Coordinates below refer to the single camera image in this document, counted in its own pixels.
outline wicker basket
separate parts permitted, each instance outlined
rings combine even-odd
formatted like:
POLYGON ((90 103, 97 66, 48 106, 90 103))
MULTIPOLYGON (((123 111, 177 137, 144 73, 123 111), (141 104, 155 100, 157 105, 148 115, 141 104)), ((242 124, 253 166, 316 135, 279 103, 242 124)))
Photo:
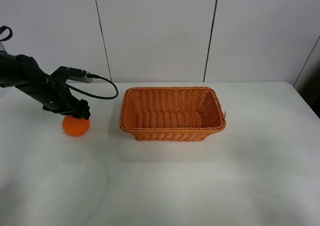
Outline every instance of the wicker basket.
POLYGON ((202 141, 226 127, 209 87, 136 87, 125 92, 120 128, 138 141, 202 141))

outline orange ball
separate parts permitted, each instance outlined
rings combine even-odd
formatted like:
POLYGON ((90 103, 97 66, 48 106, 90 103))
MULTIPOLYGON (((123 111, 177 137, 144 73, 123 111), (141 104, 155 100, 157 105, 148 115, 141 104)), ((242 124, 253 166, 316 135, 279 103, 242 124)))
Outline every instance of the orange ball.
POLYGON ((69 136, 79 137, 84 135, 88 131, 90 126, 90 120, 78 119, 67 115, 62 122, 62 128, 69 136))

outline robotic arm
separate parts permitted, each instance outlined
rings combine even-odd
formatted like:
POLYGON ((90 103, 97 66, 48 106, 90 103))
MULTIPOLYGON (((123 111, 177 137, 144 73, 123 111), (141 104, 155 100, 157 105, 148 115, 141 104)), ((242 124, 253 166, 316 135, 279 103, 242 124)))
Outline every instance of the robotic arm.
MULTIPOLYGON (((0 28, 0 34, 8 29, 0 28)), ((115 84, 106 78, 87 73, 84 70, 59 67, 51 75, 43 72, 37 62, 32 57, 25 55, 12 56, 6 53, 0 40, 0 87, 16 87, 32 98, 43 104, 43 109, 61 115, 72 115, 79 119, 89 119, 90 107, 86 100, 78 100, 74 97, 70 89, 76 90, 85 95, 99 99, 113 99, 118 96, 118 89, 115 84), (116 95, 113 97, 100 97, 83 92, 73 86, 66 84, 66 80, 80 82, 92 82, 92 78, 100 78, 110 82, 116 95)))

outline basket rim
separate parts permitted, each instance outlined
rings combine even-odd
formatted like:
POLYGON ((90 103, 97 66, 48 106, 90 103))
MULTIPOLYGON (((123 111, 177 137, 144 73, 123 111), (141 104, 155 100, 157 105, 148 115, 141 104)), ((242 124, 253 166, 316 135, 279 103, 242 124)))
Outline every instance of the basket rim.
POLYGON ((226 119, 225 115, 223 114, 219 99, 216 95, 216 92, 210 87, 132 87, 125 91, 122 107, 121 107, 121 114, 120 114, 120 128, 126 132, 174 132, 174 131, 184 131, 184 132, 200 132, 203 133, 217 133, 224 130, 226 127, 226 119), (132 91, 143 91, 143 90, 207 90, 210 92, 211 96, 214 98, 214 102, 219 110, 219 126, 218 127, 145 127, 145 128, 138 128, 138 127, 127 127, 124 125, 124 115, 126 111, 126 102, 127 97, 132 91))

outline orange wicker basket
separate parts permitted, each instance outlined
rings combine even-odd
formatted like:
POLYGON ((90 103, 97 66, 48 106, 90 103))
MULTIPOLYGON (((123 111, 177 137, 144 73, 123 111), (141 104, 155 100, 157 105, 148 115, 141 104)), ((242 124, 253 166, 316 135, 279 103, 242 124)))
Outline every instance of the orange wicker basket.
POLYGON ((209 87, 136 87, 125 92, 120 128, 138 141, 202 141, 226 127, 209 87))

